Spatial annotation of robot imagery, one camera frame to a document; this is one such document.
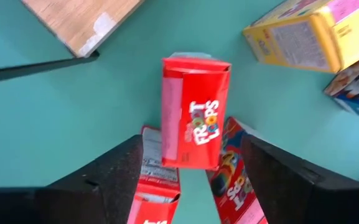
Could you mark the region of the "red Froot Loops cereal box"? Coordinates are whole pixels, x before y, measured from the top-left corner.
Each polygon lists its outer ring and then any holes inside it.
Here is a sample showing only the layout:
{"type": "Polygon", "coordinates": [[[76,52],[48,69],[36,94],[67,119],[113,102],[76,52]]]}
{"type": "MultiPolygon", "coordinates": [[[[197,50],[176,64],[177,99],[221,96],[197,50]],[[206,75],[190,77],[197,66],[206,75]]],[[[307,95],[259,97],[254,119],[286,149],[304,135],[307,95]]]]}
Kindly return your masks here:
{"type": "Polygon", "coordinates": [[[162,164],[214,170],[223,135],[231,64],[198,52],[162,60],[162,164]]]}
{"type": "Polygon", "coordinates": [[[218,169],[206,172],[221,224],[268,224],[242,156],[255,133],[234,117],[225,121],[218,169]]]}
{"type": "Polygon", "coordinates": [[[126,224],[172,224],[181,195],[179,170],[162,165],[161,132],[141,129],[143,157],[126,224]]]}

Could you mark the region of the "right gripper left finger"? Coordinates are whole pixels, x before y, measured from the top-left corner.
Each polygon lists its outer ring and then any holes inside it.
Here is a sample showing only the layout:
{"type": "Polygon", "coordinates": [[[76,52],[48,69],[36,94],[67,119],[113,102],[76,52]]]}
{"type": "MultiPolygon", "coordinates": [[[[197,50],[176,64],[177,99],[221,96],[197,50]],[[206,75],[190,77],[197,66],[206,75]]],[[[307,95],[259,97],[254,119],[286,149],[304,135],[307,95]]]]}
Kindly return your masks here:
{"type": "Polygon", "coordinates": [[[142,155],[137,134],[44,187],[0,187],[0,224],[126,224],[142,155]]]}

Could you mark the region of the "yellow Corn Pops cereal box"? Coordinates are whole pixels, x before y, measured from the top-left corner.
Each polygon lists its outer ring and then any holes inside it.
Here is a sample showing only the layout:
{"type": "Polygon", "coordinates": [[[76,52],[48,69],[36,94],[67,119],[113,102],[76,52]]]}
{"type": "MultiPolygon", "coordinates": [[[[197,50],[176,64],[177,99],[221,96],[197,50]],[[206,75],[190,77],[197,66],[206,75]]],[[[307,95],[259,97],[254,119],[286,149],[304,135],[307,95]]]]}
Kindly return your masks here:
{"type": "Polygon", "coordinates": [[[359,61],[359,0],[285,0],[243,35],[261,63],[338,73],[359,61]]]}

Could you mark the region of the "wooden shelf with black frame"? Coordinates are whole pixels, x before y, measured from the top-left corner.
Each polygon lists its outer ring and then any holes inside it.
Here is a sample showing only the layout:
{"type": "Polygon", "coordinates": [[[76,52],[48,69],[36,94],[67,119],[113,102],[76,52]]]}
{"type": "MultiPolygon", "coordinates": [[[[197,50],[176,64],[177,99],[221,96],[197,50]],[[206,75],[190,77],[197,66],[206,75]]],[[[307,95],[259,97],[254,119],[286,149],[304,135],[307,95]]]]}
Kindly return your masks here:
{"type": "Polygon", "coordinates": [[[0,81],[89,63],[97,48],[145,0],[20,0],[49,32],[61,41],[72,58],[0,67],[0,81]]]}

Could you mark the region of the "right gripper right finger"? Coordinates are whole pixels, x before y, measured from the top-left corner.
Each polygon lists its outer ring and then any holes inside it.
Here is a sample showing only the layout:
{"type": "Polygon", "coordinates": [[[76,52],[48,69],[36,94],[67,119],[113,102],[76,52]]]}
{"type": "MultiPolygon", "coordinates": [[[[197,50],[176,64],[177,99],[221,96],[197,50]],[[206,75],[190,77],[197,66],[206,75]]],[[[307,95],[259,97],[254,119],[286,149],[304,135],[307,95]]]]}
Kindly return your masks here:
{"type": "Polygon", "coordinates": [[[269,224],[359,224],[359,181],[252,135],[240,150],[269,224]]]}

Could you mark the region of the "green table mat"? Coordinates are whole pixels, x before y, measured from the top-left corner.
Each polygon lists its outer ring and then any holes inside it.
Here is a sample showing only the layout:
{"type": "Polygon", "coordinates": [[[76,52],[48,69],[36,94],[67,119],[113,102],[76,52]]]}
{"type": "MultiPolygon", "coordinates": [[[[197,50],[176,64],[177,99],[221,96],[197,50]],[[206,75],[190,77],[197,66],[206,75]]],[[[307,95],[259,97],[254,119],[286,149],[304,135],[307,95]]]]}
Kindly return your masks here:
{"type": "Polygon", "coordinates": [[[0,82],[0,187],[49,184],[161,118],[161,60],[230,62],[226,113],[282,149],[359,180],[359,116],[323,90],[332,76],[257,62],[244,27],[280,0],[147,0],[94,62],[0,82]]]}

